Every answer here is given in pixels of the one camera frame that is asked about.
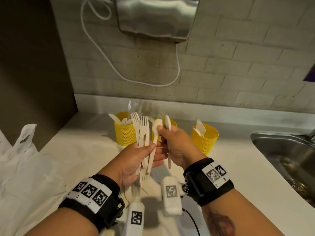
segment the stainless steel sink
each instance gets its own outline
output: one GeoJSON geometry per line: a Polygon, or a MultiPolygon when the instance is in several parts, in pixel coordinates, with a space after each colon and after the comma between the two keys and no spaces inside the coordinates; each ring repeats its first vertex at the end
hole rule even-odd
{"type": "Polygon", "coordinates": [[[315,208],[315,144],[298,135],[253,133],[250,138],[296,192],[315,208]]]}

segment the white cable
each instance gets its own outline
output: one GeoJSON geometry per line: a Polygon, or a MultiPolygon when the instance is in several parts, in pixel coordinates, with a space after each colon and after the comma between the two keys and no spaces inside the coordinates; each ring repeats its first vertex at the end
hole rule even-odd
{"type": "Polygon", "coordinates": [[[94,14],[102,19],[102,20],[109,20],[111,17],[112,17],[112,11],[110,9],[110,7],[106,4],[106,3],[112,3],[110,0],[97,0],[99,2],[101,2],[105,7],[107,7],[108,11],[109,11],[109,14],[107,17],[104,17],[104,16],[101,16],[99,13],[97,13],[97,11],[94,9],[93,5],[91,4],[90,0],[83,0],[82,4],[81,4],[81,10],[80,10],[80,16],[81,16],[81,24],[82,24],[82,28],[85,32],[85,34],[89,37],[89,39],[92,41],[92,43],[98,48],[98,50],[102,53],[102,55],[105,57],[105,59],[108,61],[108,63],[110,64],[110,66],[113,68],[113,70],[120,76],[120,78],[126,80],[126,81],[129,81],[129,82],[132,82],[132,83],[137,83],[137,84],[145,84],[145,85],[149,85],[149,86],[154,86],[154,87],[166,87],[166,86],[169,86],[171,85],[172,83],[174,83],[178,76],[179,76],[179,73],[180,73],[180,66],[179,66],[179,60],[178,60],[178,43],[176,43],[176,61],[177,61],[177,68],[178,68],[178,71],[177,71],[177,75],[176,75],[176,78],[171,82],[171,83],[168,83],[168,84],[150,84],[150,83],[146,83],[146,82],[139,82],[139,81],[135,81],[135,80],[131,80],[131,79],[126,79],[123,75],[121,75],[117,70],[116,68],[114,67],[114,65],[111,63],[111,61],[108,59],[107,55],[102,51],[102,49],[97,45],[97,43],[92,39],[92,37],[89,35],[89,33],[86,31],[85,29],[85,25],[84,25],[84,22],[83,22],[83,11],[84,11],[84,7],[86,5],[86,3],[88,2],[89,3],[89,6],[91,7],[92,11],[94,12],[94,14]]]}

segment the faucet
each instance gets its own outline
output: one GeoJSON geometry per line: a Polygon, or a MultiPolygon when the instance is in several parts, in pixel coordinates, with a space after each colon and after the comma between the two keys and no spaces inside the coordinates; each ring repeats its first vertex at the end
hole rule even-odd
{"type": "Polygon", "coordinates": [[[307,139],[311,142],[315,142],[315,129],[307,135],[307,139]]]}

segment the hand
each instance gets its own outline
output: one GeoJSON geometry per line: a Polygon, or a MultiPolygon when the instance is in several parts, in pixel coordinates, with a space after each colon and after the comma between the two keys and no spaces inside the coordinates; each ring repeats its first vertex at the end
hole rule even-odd
{"type": "MultiPolygon", "coordinates": [[[[155,144],[153,142],[150,142],[150,145],[146,147],[138,147],[137,143],[130,144],[97,174],[108,176],[119,186],[130,185],[138,178],[136,170],[140,166],[142,160],[150,155],[154,148],[155,144]]],[[[162,160],[166,159],[167,156],[167,148],[157,148],[152,168],[163,165],[162,160]]]]}
{"type": "Polygon", "coordinates": [[[162,126],[158,126],[157,130],[162,136],[162,146],[169,149],[168,157],[184,170],[192,163],[207,157],[184,130],[175,126],[172,126],[171,131],[162,126]]]}

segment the yellow cup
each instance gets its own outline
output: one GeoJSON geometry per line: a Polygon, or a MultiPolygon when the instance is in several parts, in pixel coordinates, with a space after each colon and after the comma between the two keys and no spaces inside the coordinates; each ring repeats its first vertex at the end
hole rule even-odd
{"type": "Polygon", "coordinates": [[[203,126],[206,128],[206,133],[204,134],[204,137],[199,136],[199,134],[193,129],[190,138],[200,151],[202,151],[205,155],[208,155],[211,148],[215,144],[219,133],[214,127],[208,124],[203,123],[203,126]]]}
{"type": "Polygon", "coordinates": [[[177,123],[176,123],[173,119],[171,119],[171,125],[177,127],[177,123]]]}
{"type": "MultiPolygon", "coordinates": [[[[116,116],[121,120],[128,117],[128,112],[117,113],[116,116]]],[[[137,141],[136,131],[132,124],[129,125],[120,125],[114,122],[116,140],[117,143],[121,146],[128,146],[137,141]]]]}

